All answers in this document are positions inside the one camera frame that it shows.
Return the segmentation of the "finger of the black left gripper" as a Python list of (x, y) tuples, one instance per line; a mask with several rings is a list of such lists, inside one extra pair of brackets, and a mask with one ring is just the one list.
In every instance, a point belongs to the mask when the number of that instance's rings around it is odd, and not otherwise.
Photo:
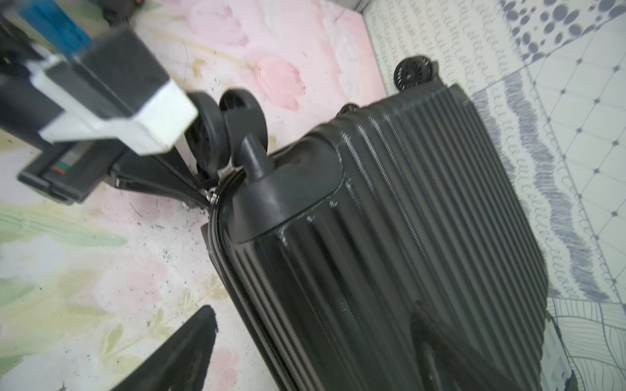
[(192, 208), (210, 206), (207, 190), (175, 148), (159, 155), (139, 156), (126, 146), (106, 146), (104, 159), (109, 166), (105, 182), (116, 189), (164, 196)]

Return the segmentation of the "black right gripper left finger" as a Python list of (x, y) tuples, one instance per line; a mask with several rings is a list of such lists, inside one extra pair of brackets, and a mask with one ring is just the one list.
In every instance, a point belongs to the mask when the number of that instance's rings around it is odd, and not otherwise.
[(202, 390), (218, 333), (215, 311), (202, 306), (116, 390)]

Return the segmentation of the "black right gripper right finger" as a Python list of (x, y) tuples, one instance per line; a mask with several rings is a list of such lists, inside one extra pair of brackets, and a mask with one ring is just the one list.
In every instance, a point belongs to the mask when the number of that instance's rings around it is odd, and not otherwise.
[(415, 305), (411, 315), (413, 347), (426, 390), (443, 390), (437, 363), (442, 363), (462, 390), (520, 390), (477, 350), (426, 306)]

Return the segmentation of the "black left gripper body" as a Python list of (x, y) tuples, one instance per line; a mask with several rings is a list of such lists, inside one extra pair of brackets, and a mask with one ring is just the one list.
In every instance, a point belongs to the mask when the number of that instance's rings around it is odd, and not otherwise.
[(82, 203), (125, 152), (127, 147), (116, 139), (56, 143), (44, 149), (17, 178), (58, 203)]

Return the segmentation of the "black ribbed hard-shell suitcase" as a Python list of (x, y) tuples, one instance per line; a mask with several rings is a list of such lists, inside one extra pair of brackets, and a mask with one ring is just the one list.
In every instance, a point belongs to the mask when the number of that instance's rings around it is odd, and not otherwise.
[(549, 281), (523, 207), (463, 89), (423, 56), (396, 73), (274, 153), (249, 91), (191, 94), (211, 261), (282, 390), (426, 390), (415, 305), (538, 390)]

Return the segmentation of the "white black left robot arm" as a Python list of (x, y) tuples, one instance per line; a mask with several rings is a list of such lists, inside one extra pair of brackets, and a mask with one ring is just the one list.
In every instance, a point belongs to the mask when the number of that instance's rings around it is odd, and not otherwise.
[(128, 27), (57, 55), (1, 22), (1, 127), (37, 148), (18, 180), (51, 200), (79, 204), (107, 182), (207, 207), (206, 188), (176, 149), (198, 117)]

